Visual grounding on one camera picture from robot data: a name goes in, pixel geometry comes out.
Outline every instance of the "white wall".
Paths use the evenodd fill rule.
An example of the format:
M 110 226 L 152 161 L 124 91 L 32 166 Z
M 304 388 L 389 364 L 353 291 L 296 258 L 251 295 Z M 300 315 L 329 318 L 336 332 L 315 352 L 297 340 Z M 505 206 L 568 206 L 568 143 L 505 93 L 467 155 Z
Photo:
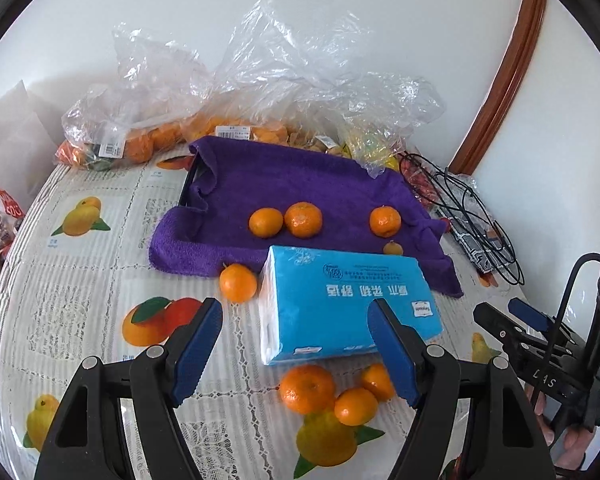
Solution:
M 35 0 L 0 42 L 0 95 L 23 79 L 41 120 L 61 139 L 60 115 L 88 84 L 115 76 L 120 22 L 172 32 L 211 67 L 256 0 Z M 377 31 L 374 64 L 431 80 L 446 114 L 418 134 L 444 164 L 467 133 L 500 65 L 520 0 L 338 0 Z
M 474 175 L 511 236 L 530 302 L 555 314 L 576 259 L 600 251 L 600 53 L 558 0 L 498 135 Z M 597 263 L 586 264 L 570 322 L 586 336 Z

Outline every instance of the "metal screw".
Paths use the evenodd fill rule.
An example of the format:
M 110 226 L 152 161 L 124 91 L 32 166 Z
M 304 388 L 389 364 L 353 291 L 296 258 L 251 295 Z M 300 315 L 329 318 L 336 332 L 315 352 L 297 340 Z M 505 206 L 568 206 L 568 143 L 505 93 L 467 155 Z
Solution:
M 427 354 L 431 357 L 442 357 L 445 354 L 445 349 L 439 345 L 429 345 L 427 346 Z
M 500 356 L 494 357 L 492 362 L 493 366 L 499 368 L 500 370 L 506 370 L 507 366 L 509 366 L 509 361 Z
M 162 354 L 164 354 L 164 348 L 162 348 L 160 345 L 149 346 L 149 348 L 146 350 L 147 357 L 150 357 L 151 359 L 160 357 Z
M 84 368 L 85 370 L 91 370 L 96 364 L 98 364 L 98 358 L 90 356 L 85 358 L 84 361 L 82 361 L 82 368 Z

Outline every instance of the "fruit-patterned tablecloth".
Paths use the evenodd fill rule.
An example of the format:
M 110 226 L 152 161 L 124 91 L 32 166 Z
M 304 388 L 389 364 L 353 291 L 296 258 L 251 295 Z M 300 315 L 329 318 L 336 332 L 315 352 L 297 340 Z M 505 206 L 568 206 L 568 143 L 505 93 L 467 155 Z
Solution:
M 181 146 L 144 166 L 103 173 L 58 167 L 32 205 L 0 277 L 0 461 L 14 478 L 33 478 L 40 427 L 48 419 L 44 409 L 53 407 L 52 398 L 61 399 L 84 357 L 131 359 L 142 347 L 128 340 L 142 344 L 148 342 L 142 337 L 160 337 L 125 331 L 131 310 L 219 296 L 218 280 L 164 274 L 147 257 L 158 220 L 178 201 L 187 153 Z M 522 293 L 499 277 L 478 278 L 448 235 L 442 247 L 456 264 L 465 295 L 454 300 L 435 294 L 445 326 L 440 343 L 469 359 L 472 339 L 474 348 L 484 348 L 480 336 L 473 337 L 473 307 L 489 301 L 504 310 Z M 288 367 L 260 363 L 255 301 L 225 302 L 223 308 L 222 332 L 196 393 L 176 411 L 182 433 L 205 479 L 293 478 L 302 472 L 296 470 L 302 417 L 282 405 L 276 390 Z M 378 360 L 375 354 L 322 364 L 341 390 L 357 384 L 359 371 Z M 467 409 L 459 404 L 450 458 L 460 453 Z M 124 401 L 123 411 L 136 478 L 148 479 L 132 404 Z M 382 403 L 368 423 L 382 436 L 360 444 L 344 464 L 315 467 L 304 478 L 387 478 L 412 420 L 403 400 Z

